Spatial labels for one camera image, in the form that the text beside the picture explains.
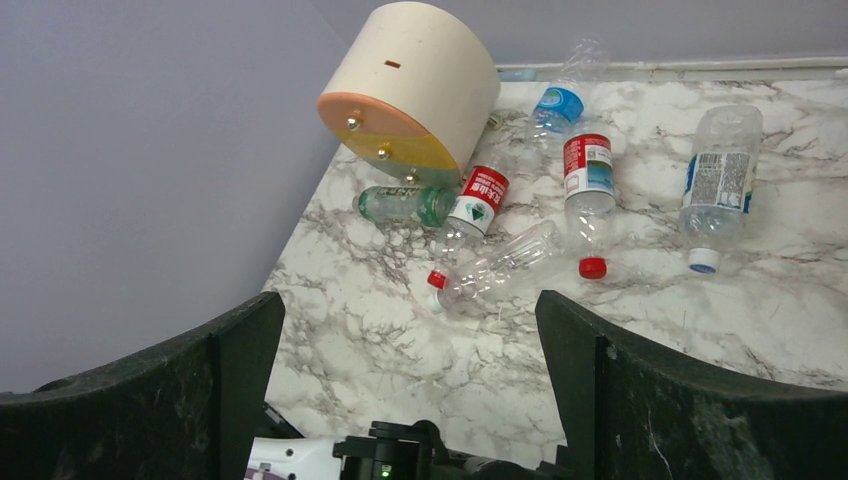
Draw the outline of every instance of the crushed plastic bottle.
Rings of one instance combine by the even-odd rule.
[[[429,307],[436,314],[479,310],[483,302],[496,300],[543,273],[562,251],[559,230],[554,222],[545,220],[491,253],[449,270],[445,288],[434,293]]]
[[[443,288],[448,268],[474,258],[474,249],[498,213],[515,170],[515,158],[496,150],[486,152],[472,169],[434,242],[435,266],[427,277],[430,285]]]
[[[537,156],[560,154],[564,134],[583,113],[587,82],[597,81],[608,64],[609,54],[596,40],[583,40],[574,48],[527,119],[527,149]]]
[[[441,227],[456,193],[437,187],[371,187],[353,197],[353,209],[375,224],[416,222]]]
[[[711,108],[698,122],[679,222],[695,272],[716,273],[742,234],[762,134],[763,114],[750,105]]]
[[[569,137],[563,147],[569,249],[578,255],[580,276],[598,280],[607,274],[615,218],[609,128],[600,120],[584,119]]]

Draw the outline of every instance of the beige cylinder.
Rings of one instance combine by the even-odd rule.
[[[368,17],[318,113],[380,170],[454,186],[499,93],[495,64],[465,24],[432,5],[398,2]]]

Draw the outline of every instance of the white device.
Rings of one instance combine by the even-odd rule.
[[[374,167],[410,184],[455,187],[500,86],[486,47],[460,20],[394,2],[368,17],[317,107]]]
[[[342,459],[333,447],[344,438],[319,437],[279,440],[254,438],[246,480],[339,480]]]

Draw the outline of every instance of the cylindrical container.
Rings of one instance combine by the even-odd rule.
[[[353,197],[353,208],[377,225],[416,222],[425,227],[445,223],[456,193],[441,187],[371,187]]]
[[[371,165],[409,183],[455,187],[500,93],[474,33],[418,2],[368,17],[318,98],[318,114]]]
[[[762,136],[763,114],[751,105],[711,108],[698,122],[680,210],[693,271],[716,273],[724,253],[739,240]]]

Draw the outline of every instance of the plastic bottle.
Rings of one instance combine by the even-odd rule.
[[[376,224],[417,222],[441,227],[456,201],[447,188],[371,187],[353,197],[353,208]]]
[[[563,135],[583,113],[585,82],[596,81],[608,64],[609,55],[596,40],[584,40],[574,48],[527,119],[524,141],[528,149],[537,155],[559,156]]]
[[[680,210],[696,272],[716,273],[742,233],[762,134],[763,114],[750,105],[711,108],[698,122]]]
[[[615,184],[609,128],[597,119],[577,122],[563,147],[565,219],[569,249],[588,280],[607,274],[606,256],[615,218]]]
[[[427,283],[436,288],[444,287],[448,268],[474,258],[474,249],[489,230],[515,172],[515,158],[496,150],[489,150],[481,160],[471,170],[433,244],[435,266]]]
[[[430,299],[430,309],[433,313],[472,311],[480,302],[497,299],[544,272],[562,250],[559,230],[545,220],[491,253],[449,270],[445,288]]]

